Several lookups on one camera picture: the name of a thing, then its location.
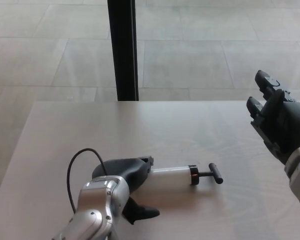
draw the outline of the black pole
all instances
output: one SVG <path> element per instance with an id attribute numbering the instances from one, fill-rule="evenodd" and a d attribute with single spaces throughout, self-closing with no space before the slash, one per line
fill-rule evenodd
<path id="1" fill-rule="evenodd" d="M 135 0 L 107 0 L 118 101 L 139 101 Z"/>

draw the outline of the black cable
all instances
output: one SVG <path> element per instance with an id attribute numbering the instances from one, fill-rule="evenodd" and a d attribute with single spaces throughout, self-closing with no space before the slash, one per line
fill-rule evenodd
<path id="1" fill-rule="evenodd" d="M 68 191 L 68 196 L 69 196 L 69 200 L 70 200 L 70 204 L 71 204 L 71 207 L 72 207 L 72 210 L 73 210 L 73 213 L 75 214 L 76 213 L 76 207 L 74 205 L 74 200 L 72 199 L 72 194 L 71 194 L 71 190 L 70 190 L 70 171 L 71 171 L 71 167 L 72 167 L 72 164 L 74 163 L 75 159 L 80 155 L 82 154 L 83 152 L 93 152 L 99 159 L 100 163 L 101 163 L 101 166 L 102 166 L 102 169 L 104 171 L 104 175 L 108 175 L 107 174 L 107 171 L 106 171 L 106 168 L 105 168 L 105 165 L 104 165 L 104 161 L 102 160 L 101 156 L 99 155 L 99 153 L 97 153 L 96 150 L 92 149 L 92 148 L 85 148 L 85 149 L 82 149 L 80 151 L 78 151 L 71 159 L 70 163 L 69 163 L 69 166 L 68 166 L 68 171 L 66 173 L 66 189 Z"/>

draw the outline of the tabletop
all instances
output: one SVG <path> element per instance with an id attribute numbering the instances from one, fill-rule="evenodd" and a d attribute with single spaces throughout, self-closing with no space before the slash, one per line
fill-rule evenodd
<path id="1" fill-rule="evenodd" d="M 66 175 L 72 156 L 151 155 L 153 168 L 217 165 L 196 191 L 145 195 L 160 216 L 119 223 L 123 240 L 300 240 L 300 204 L 284 166 L 250 125 L 244 101 L 36 102 L 0 188 L 0 240 L 48 240 L 72 217 Z M 98 160 L 74 162 L 74 202 Z"/>

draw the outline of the robotic hand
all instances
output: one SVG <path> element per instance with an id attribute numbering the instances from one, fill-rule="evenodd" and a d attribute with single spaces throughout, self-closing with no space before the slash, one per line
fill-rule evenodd
<path id="1" fill-rule="evenodd" d="M 69 224 L 52 240 L 119 240 L 117 223 L 124 217 L 130 224 L 157 217 L 159 210 L 138 205 L 130 195 L 143 194 L 157 188 L 199 184 L 200 177 L 212 176 L 221 184 L 217 166 L 209 164 L 209 172 L 199 172 L 196 165 L 151 169 L 149 157 L 114 159 L 104 162 L 92 173 L 92 181 L 80 191 L 76 212 Z"/>
<path id="2" fill-rule="evenodd" d="M 300 202 L 300 102 L 277 80 L 259 70 L 255 82 L 266 100 L 264 106 L 250 97 L 246 106 L 251 125 L 268 150 L 285 165 L 289 186 Z"/>

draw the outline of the tile floor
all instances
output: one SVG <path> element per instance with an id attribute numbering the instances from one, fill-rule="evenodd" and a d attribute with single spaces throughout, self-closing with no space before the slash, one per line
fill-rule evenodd
<path id="1" fill-rule="evenodd" d="M 136 0 L 141 101 L 300 99 L 300 0 Z M 0 0 L 0 183 L 34 101 L 115 101 L 107 0 Z"/>

